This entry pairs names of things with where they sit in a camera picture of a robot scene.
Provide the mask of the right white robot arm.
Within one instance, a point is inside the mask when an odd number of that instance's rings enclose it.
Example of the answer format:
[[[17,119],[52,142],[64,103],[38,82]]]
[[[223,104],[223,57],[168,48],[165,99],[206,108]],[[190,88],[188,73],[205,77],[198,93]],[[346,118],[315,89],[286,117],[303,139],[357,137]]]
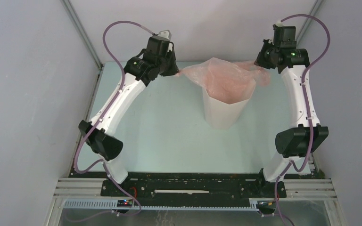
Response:
[[[291,126],[276,135],[277,153],[262,169],[263,179],[255,184],[262,197],[274,191],[273,182],[280,182],[290,167],[302,172],[308,156],[329,135],[328,127],[322,126],[316,115],[309,80],[310,60],[306,49],[297,48],[296,28],[275,24],[273,30],[273,39],[263,40],[255,65],[276,69],[281,76],[288,92]]]

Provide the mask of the white paper trash bin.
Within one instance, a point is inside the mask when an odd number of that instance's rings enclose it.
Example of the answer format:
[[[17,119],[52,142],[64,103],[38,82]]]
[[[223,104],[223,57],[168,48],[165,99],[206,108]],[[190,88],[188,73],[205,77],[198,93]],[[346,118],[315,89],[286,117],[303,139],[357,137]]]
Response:
[[[240,117],[250,99],[227,104],[209,96],[202,88],[205,121],[213,129],[229,129]]]

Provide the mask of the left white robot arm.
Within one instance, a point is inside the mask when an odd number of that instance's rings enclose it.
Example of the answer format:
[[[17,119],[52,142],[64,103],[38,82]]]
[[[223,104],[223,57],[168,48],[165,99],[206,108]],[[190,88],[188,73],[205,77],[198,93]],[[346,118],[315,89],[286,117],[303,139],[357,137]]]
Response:
[[[161,35],[151,36],[146,48],[129,59],[123,71],[120,82],[100,111],[78,126],[86,144],[99,156],[114,180],[112,190],[119,196],[129,193],[130,183],[125,180],[128,171],[122,160],[123,142],[115,138],[115,131],[131,103],[149,83],[159,75],[173,76],[179,72],[173,42]]]

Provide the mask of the pink plastic trash bag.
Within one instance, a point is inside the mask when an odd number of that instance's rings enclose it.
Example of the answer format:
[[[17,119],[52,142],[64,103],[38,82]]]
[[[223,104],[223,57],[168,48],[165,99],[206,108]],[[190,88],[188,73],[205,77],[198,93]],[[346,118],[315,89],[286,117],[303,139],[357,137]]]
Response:
[[[229,62],[215,57],[185,67],[176,75],[187,77],[209,97],[227,104],[250,99],[256,85],[266,86],[271,81],[270,73],[254,61]]]

